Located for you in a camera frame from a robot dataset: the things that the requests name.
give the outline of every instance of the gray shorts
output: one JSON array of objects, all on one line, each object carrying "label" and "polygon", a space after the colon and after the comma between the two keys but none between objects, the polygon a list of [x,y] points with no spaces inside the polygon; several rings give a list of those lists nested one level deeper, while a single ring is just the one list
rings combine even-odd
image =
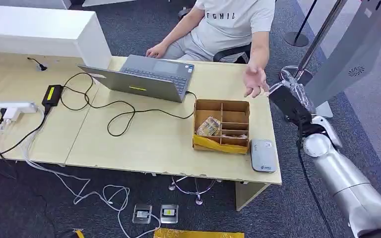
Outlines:
[{"label": "gray shorts", "polygon": [[[224,57],[222,62],[235,62],[240,55]],[[193,60],[193,61],[210,61],[212,62],[214,55],[211,55],[192,39],[192,35],[188,33],[177,41],[173,42],[166,50],[162,57],[166,60]]]}]

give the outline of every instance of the gray t-shirt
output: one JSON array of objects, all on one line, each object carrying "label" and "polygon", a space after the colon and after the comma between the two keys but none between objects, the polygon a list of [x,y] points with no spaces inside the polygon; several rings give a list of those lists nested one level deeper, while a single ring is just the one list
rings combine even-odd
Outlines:
[{"label": "gray t-shirt", "polygon": [[195,7],[205,17],[191,31],[193,41],[214,56],[249,44],[254,32],[270,31],[275,0],[197,0]]}]

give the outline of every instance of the white panel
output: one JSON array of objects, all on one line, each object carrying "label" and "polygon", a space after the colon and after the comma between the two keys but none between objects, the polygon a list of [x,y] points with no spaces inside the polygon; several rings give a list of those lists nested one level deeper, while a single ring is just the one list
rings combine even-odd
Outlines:
[{"label": "white panel", "polygon": [[0,0],[0,6],[23,6],[53,9],[68,9],[70,0]]},{"label": "white panel", "polygon": [[0,52],[42,56],[81,57],[75,40],[0,36]]},{"label": "white panel", "polygon": [[85,0],[82,6],[96,6],[96,5],[119,3],[119,2],[125,2],[125,1],[136,1],[136,0]]},{"label": "white panel", "polygon": [[112,54],[95,14],[78,38],[78,48],[87,66],[109,67]]},{"label": "white panel", "polygon": [[0,35],[77,39],[92,11],[0,6]]},{"label": "white panel", "polygon": [[79,57],[107,68],[111,53],[93,11],[0,6],[0,52]]}]

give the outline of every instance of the white power strip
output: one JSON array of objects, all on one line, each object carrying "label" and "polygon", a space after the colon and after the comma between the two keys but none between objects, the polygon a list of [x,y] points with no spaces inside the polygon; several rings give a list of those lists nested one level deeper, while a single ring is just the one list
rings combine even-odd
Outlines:
[{"label": "white power strip", "polygon": [[30,102],[0,102],[0,110],[6,109],[4,120],[16,121],[20,113],[36,113],[37,105]]}]

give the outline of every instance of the yellow tape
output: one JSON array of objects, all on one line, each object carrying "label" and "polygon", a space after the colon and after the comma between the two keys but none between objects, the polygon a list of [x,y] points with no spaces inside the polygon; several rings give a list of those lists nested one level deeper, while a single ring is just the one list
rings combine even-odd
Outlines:
[{"label": "yellow tape", "polygon": [[129,88],[137,89],[137,90],[141,90],[141,91],[147,91],[145,88],[138,88],[138,87],[133,87],[133,86],[129,86]]},{"label": "yellow tape", "polygon": [[213,150],[218,150],[226,153],[246,154],[248,148],[240,145],[220,145],[219,143],[202,137],[200,135],[193,135],[193,143]]},{"label": "yellow tape", "polygon": [[160,228],[155,231],[154,238],[245,238],[245,234],[230,232],[193,232]]},{"label": "yellow tape", "polygon": [[84,235],[82,234],[80,230],[76,230],[75,233],[78,236],[78,238],[84,238]]},{"label": "yellow tape", "polygon": [[52,94],[53,94],[53,91],[55,90],[55,87],[51,87],[50,88],[50,91],[49,91],[49,94],[47,95],[47,101],[50,100],[52,98]]}]

